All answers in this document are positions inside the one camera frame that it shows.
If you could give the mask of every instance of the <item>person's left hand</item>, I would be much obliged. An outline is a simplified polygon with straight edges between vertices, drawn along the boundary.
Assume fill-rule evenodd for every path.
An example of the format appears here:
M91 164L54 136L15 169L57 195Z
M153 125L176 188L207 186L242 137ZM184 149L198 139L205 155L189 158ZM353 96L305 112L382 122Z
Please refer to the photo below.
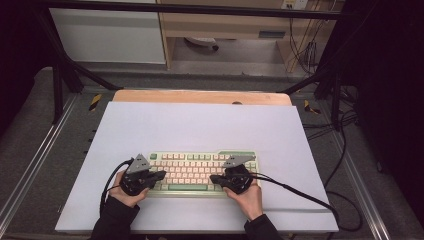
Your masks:
M118 186L119 182L121 181L122 176L124 175L124 171L118 172L115 177L115 182L113 183L113 186ZM126 194L121 187L115 187L109 190L109 196L116 198L118 201L122 202L123 204L127 205L128 207L133 208L135 205L137 205L138 202L145 199L147 197L147 192L149 191L149 188L144 189L140 194L137 196L129 196Z

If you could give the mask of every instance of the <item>black jacket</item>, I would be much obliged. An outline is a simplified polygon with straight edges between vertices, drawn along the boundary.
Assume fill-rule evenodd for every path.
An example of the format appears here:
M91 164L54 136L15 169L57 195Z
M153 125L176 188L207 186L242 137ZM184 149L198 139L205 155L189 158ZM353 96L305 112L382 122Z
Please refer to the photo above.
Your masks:
M97 220L91 234L91 240L128 240L130 225L137 216L140 208L130 208L113 197L106 201L105 208ZM277 229L269 218L263 214L255 220L244 224L249 240L281 240Z

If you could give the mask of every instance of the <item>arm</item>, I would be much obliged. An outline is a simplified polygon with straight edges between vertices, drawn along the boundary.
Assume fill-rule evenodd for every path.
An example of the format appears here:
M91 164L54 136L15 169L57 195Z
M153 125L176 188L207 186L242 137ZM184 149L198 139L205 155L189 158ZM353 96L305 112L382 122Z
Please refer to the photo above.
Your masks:
M225 193L234 199L240 209L246 215L248 221L244 225L249 240L281 240L277 229L262 209L262 190L258 186L256 179L252 181L247 191L237 195L229 188L224 188Z
M122 175L123 172L116 174L113 186L119 186ZM146 198L148 190L144 189L137 196L128 196L120 187L111 189L90 239L129 239L130 225L140 210L137 203Z

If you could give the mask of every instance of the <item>keyboard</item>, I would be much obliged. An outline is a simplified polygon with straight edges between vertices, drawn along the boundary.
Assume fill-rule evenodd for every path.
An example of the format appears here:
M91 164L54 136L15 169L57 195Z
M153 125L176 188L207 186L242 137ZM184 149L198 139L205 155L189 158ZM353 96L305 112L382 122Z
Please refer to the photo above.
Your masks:
M149 197L226 197L218 184L213 184L211 174L222 175L224 162L231 155L253 155L254 151L218 152L152 152L147 160L151 171L166 171L162 181L149 191ZM258 160L244 163L247 170L259 172Z

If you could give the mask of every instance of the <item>white table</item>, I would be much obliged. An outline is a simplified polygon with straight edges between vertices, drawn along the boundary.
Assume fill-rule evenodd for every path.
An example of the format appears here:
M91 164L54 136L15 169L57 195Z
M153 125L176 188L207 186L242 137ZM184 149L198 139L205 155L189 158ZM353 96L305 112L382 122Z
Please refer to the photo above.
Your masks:
M297 109L281 105L110 102L56 230L88 233L116 166L153 151L254 150L263 174L328 203ZM263 206L281 232L338 231L332 213L262 181ZM147 198L134 233L241 233L231 199Z

